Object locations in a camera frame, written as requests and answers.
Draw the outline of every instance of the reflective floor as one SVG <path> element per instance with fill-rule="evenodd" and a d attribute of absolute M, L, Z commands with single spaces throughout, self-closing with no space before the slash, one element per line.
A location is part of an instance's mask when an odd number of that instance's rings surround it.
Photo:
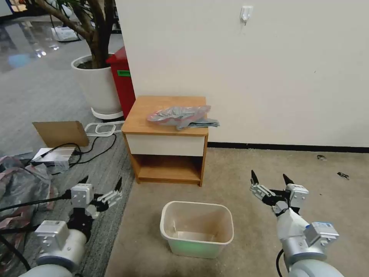
<path fill-rule="evenodd" d="M 0 72 L 6 73 L 57 51 L 50 22 L 5 22 L 0 25 Z"/>

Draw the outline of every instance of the red trash can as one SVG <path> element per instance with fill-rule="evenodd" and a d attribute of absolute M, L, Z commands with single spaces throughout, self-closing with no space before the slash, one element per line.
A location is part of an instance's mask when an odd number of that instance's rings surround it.
<path fill-rule="evenodd" d="M 126 49 L 124 47 L 120 48 L 106 62 L 110 64 L 123 115 L 124 118 L 127 118 L 133 103 L 136 101 L 136 97 L 133 90 Z"/>

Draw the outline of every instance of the wooden tabletop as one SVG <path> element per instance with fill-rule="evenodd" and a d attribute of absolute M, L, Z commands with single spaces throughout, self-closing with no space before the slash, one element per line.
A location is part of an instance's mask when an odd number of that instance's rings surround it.
<path fill-rule="evenodd" d="M 125 120 L 122 132 L 145 135 L 182 135 L 206 136 L 208 128 L 184 128 L 180 131 L 175 126 L 162 126 L 148 121 L 149 114 L 172 106 L 190 107 L 206 105 L 205 97 L 191 96 L 139 96 Z"/>

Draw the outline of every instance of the green label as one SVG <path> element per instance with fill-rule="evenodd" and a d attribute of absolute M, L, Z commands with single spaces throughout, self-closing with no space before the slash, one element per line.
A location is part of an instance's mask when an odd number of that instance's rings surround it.
<path fill-rule="evenodd" d="M 118 76 L 121 77 L 131 77 L 131 73 L 129 70 L 117 70 Z"/>

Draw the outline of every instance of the pot base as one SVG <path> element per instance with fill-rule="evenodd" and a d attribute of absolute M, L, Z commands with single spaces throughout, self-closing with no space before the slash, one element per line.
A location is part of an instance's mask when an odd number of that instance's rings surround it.
<path fill-rule="evenodd" d="M 123 116 L 123 112 L 105 114 L 105 113 L 95 112 L 93 108 L 91 108 L 91 111 L 92 111 L 92 114 L 99 119 L 116 119 L 116 118 Z"/>

